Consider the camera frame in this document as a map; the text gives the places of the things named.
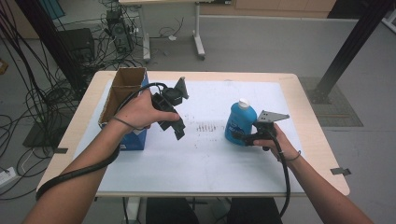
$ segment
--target hand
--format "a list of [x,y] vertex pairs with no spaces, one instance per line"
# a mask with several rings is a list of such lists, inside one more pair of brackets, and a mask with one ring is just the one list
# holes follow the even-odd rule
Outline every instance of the hand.
[[[283,155],[285,156],[286,160],[291,160],[296,158],[299,155],[299,152],[294,148],[294,146],[289,141],[288,137],[282,132],[277,124],[275,124],[276,129],[276,139],[282,148]],[[276,149],[276,145],[273,140],[255,140],[253,142],[255,146],[260,147],[269,147],[271,148],[272,153],[279,160],[278,151]]]
[[147,128],[151,123],[160,120],[176,121],[180,119],[177,113],[155,109],[151,103],[151,92],[149,90],[142,91],[139,96],[132,99],[117,113],[116,117],[138,129]]

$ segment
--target person's left hand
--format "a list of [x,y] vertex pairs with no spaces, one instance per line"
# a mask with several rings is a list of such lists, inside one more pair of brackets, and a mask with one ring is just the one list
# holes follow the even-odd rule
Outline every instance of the person's left hand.
[[129,123],[137,129],[149,127],[151,123],[167,120],[176,121],[180,119],[177,113],[163,112],[155,109],[151,103],[150,90],[144,90],[139,96],[132,99],[116,115],[118,119]]

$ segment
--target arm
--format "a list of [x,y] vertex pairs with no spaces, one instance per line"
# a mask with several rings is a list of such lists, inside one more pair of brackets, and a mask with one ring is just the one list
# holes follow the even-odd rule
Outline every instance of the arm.
[[[276,132],[286,160],[296,158],[298,152],[277,125]],[[272,141],[256,140],[254,145],[270,147],[277,157],[276,146]],[[287,161],[287,165],[324,223],[373,223],[352,201],[319,175],[303,157]]]
[[[143,91],[118,114],[136,128],[148,127],[159,120],[178,120],[176,113],[162,112],[151,105],[151,94]],[[112,119],[87,148],[64,169],[62,174],[84,168],[109,157],[122,137],[132,129]],[[91,206],[106,168],[65,181],[49,189],[36,203],[24,223],[81,223]]]

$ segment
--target white bottle cap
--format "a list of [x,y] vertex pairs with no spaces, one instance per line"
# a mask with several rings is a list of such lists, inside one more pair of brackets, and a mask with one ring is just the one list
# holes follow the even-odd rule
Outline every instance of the white bottle cap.
[[239,99],[238,105],[239,105],[239,108],[241,108],[243,110],[246,110],[250,107],[250,103],[248,102],[248,99],[245,99],[245,98]]

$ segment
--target person's right hand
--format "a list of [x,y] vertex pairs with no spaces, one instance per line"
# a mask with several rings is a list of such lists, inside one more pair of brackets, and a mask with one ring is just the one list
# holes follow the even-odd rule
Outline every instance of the person's right hand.
[[[276,129],[276,139],[280,144],[280,147],[283,151],[283,155],[285,156],[286,160],[292,160],[296,157],[298,157],[299,152],[294,148],[294,146],[291,144],[289,141],[288,137],[282,132],[282,130],[279,128],[277,124],[275,124],[275,129]],[[276,145],[273,140],[255,140],[253,142],[255,146],[260,146],[260,147],[269,147],[271,148],[272,153],[276,157],[276,159],[279,161],[279,153],[276,149]]]

